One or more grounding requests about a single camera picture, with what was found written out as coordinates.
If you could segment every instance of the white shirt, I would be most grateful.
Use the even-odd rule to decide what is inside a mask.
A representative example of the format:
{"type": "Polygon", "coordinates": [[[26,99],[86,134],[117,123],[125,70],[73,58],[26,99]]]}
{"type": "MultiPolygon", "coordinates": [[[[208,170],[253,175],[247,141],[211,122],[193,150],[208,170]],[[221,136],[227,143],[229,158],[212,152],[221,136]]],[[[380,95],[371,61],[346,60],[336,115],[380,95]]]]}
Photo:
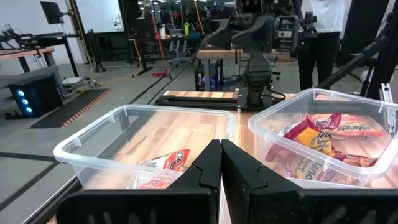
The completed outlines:
{"type": "Polygon", "coordinates": [[[314,23],[318,33],[343,31],[345,0],[303,0],[301,11],[313,12],[317,16],[314,23]]]}

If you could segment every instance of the black floor mat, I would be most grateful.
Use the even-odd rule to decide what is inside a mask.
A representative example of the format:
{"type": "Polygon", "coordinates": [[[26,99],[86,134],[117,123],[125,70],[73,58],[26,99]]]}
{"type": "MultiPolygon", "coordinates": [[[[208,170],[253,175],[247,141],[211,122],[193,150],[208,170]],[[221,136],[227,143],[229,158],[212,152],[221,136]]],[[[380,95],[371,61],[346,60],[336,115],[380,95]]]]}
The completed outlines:
{"type": "Polygon", "coordinates": [[[87,90],[63,107],[56,109],[30,128],[61,128],[70,125],[74,120],[89,110],[95,103],[108,94],[110,89],[87,90]]]}

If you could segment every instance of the gray floor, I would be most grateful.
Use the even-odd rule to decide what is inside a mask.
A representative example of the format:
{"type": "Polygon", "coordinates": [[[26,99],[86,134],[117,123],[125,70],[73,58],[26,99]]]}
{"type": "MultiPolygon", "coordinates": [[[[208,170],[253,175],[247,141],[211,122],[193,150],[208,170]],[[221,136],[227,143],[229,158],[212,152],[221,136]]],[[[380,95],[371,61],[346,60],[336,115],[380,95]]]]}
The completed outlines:
{"type": "MultiPolygon", "coordinates": [[[[226,65],[225,74],[236,73],[237,68],[232,63],[226,65]]],[[[22,119],[19,121],[6,121],[0,118],[0,152],[13,152],[18,154],[33,154],[53,156],[54,147],[63,139],[92,123],[100,116],[113,108],[128,104],[148,86],[157,81],[152,77],[152,72],[162,72],[162,64],[157,63],[154,69],[139,77],[128,78],[137,72],[137,68],[127,67],[124,63],[104,63],[104,66],[116,66],[109,68],[107,72],[94,74],[95,79],[104,83],[104,87],[111,88],[112,92],[95,104],[90,110],[79,117],[67,128],[54,129],[28,129],[38,119],[22,119]],[[112,82],[115,78],[124,78],[112,82]]],[[[68,65],[60,65],[60,73],[64,77],[70,77],[72,70],[68,65]]],[[[194,67],[187,67],[182,74],[166,87],[160,94],[167,90],[194,90],[193,71],[194,67]]],[[[85,65],[79,66],[80,73],[88,74],[89,69],[85,65]]],[[[283,93],[299,92],[298,67],[292,64],[278,65],[275,71],[282,72],[279,81],[274,82],[275,90],[283,93]]],[[[314,72],[314,83],[317,82],[317,74],[314,72]]],[[[169,79],[164,78],[150,90],[144,93],[135,103],[147,104],[169,79]]],[[[333,86],[333,90],[342,92],[359,91],[361,84],[352,77],[346,77],[333,86]]],[[[0,96],[9,95],[2,91],[0,96]]],[[[17,109],[15,102],[8,101],[0,103],[0,114],[17,109]]],[[[42,172],[49,166],[48,162],[40,162],[24,159],[0,158],[0,203],[13,194],[17,189],[30,181],[31,178],[42,172]]],[[[59,164],[47,175],[29,188],[18,199],[13,201],[7,208],[0,212],[0,223],[15,224],[22,223],[30,214],[34,213],[40,205],[51,197],[57,190],[67,183],[74,173],[72,167],[67,164],[59,164]]]]}

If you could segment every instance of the plastic storage container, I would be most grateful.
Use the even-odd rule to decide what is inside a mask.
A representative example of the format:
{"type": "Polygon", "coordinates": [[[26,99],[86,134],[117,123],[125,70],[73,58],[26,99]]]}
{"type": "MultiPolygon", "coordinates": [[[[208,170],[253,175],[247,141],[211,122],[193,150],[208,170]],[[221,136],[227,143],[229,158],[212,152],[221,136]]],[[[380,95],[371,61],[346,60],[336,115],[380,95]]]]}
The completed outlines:
{"type": "Polygon", "coordinates": [[[395,188],[397,186],[394,183],[398,184],[398,175],[394,174],[396,172],[390,172],[389,168],[394,162],[398,150],[397,134],[395,131],[390,131],[396,125],[394,118],[397,110],[398,105],[392,103],[330,90],[310,89],[258,113],[249,120],[248,125],[256,136],[256,159],[280,175],[295,177],[289,171],[298,172],[298,169],[301,171],[310,169],[307,164],[292,166],[292,157],[294,157],[307,158],[309,160],[303,159],[302,161],[309,161],[309,164],[316,162],[314,167],[311,167],[315,169],[313,172],[321,173],[323,171],[324,174],[336,174],[341,177],[333,180],[326,179],[325,182],[321,183],[315,181],[317,175],[307,175],[303,178],[309,179],[309,181],[298,181],[302,187],[341,187],[337,184],[350,184],[365,187],[395,188]],[[378,158],[373,166],[353,166],[283,137],[285,128],[303,121],[307,115],[324,114],[324,116],[328,116],[332,113],[354,115],[382,133],[382,136],[369,139],[331,140],[337,151],[378,158]],[[290,156],[289,159],[285,158],[285,160],[278,158],[277,160],[267,161],[266,156],[271,147],[289,152],[293,156],[290,156]]]}
{"type": "MultiPolygon", "coordinates": [[[[235,115],[226,111],[125,105],[62,141],[54,155],[73,166],[86,189],[139,189],[138,183],[150,180],[166,188],[181,172],[139,163],[189,149],[188,167],[212,139],[231,139],[235,122],[235,115]]],[[[220,201],[226,208],[223,190],[220,201]]]]}

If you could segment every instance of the monitor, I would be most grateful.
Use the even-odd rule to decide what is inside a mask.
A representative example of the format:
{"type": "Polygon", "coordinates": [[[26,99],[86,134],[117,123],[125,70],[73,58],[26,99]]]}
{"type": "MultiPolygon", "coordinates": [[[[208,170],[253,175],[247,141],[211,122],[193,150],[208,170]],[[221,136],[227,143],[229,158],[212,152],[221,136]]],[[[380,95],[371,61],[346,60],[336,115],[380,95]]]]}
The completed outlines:
{"type": "Polygon", "coordinates": [[[42,5],[42,9],[44,11],[48,24],[63,23],[62,19],[63,13],[61,12],[57,3],[41,1],[40,5],[42,5]]]}

